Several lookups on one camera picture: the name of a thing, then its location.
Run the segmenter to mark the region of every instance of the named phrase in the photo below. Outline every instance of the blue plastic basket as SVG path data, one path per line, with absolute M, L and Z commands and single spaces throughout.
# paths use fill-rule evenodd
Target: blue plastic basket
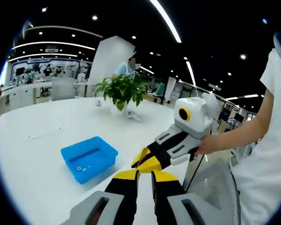
M 67 167 L 80 184 L 114 165 L 118 151 L 100 137 L 93 137 L 61 150 Z

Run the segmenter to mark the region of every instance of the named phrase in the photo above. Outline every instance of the black ceiling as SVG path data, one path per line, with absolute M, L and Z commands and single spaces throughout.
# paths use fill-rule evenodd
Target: black ceiling
M 259 81 L 273 48 L 274 30 L 281 25 L 277 18 L 279 9 L 264 3 L 219 3 L 185 0 L 159 0 L 174 23 L 182 43 L 177 43 L 170 29 L 149 0 L 100 0 L 97 2 L 48 4 L 28 18 L 34 28 L 58 25 L 87 30 L 103 36 L 84 32 L 38 28 L 27 30 L 15 38 L 15 45 L 38 41 L 58 41 L 97 48 L 105 38 L 118 35 L 136 46 L 143 67 L 158 77 L 178 75 L 192 83 L 184 57 L 191 63 L 197 86 L 211 90 L 209 83 L 221 87 L 214 93 L 229 97 L 264 94 Z M 48 44 L 29 45 L 12 50 L 10 59 L 27 54 L 42 53 Z M 61 53 L 78 55 L 77 59 L 92 61 L 96 51 L 85 48 L 57 45 Z M 240 54 L 247 59 L 241 60 Z M 262 97 L 233 100 L 249 111 L 257 112 Z

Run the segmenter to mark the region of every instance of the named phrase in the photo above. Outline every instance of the person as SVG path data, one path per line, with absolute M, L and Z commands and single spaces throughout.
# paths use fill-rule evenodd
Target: person
M 61 73 L 61 69 L 60 67 L 57 67 L 56 71 L 55 71 L 58 75 Z
M 47 68 L 44 69 L 45 76 L 50 76 L 50 73 L 52 73 L 52 70 L 50 68 L 50 64 L 47 65 Z
M 274 36 L 275 48 L 269 53 L 261 82 L 266 87 L 255 118 L 241 127 L 201 140 L 198 154 L 245 146 L 262 140 L 249 157 L 231 168 L 241 207 L 242 225 L 261 225 L 281 203 L 281 43 Z
M 140 64 L 136 64 L 136 54 L 130 57 L 126 62 L 122 62 L 118 68 L 113 72 L 112 77 L 117 77 L 119 75 L 131 76 L 134 78 L 134 72 L 136 69 L 140 68 Z

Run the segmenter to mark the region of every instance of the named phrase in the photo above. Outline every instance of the face mask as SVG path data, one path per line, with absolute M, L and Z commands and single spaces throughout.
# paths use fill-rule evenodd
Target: face mask
M 130 67 L 131 69 L 135 69 L 135 64 L 129 63 L 129 67 Z

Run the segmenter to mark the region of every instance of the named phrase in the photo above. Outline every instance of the white table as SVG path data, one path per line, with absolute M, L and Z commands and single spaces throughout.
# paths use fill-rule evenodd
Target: white table
M 70 210 L 96 190 L 93 187 L 129 165 L 144 146 L 174 122 L 172 109 L 146 100 L 137 108 L 132 102 L 128 105 L 141 122 L 111 116 L 106 102 L 101 99 L 102 106 L 97 107 L 95 101 L 95 98 L 78 98 L 47 102 L 0 117 L 1 175 L 15 205 L 30 224 L 58 225 L 65 221 Z M 94 136 L 102 137 L 118 150 L 116 164 L 81 185 L 70 173 L 60 150 Z M 178 175 L 184 177 L 184 174 L 185 170 L 178 171 Z M 150 174 L 142 177 L 148 181 L 142 184 L 140 180 L 140 187 L 145 185 L 144 190 L 150 191 Z M 102 190 L 108 183 L 107 180 L 103 183 Z M 153 204 L 152 194 L 147 200 Z

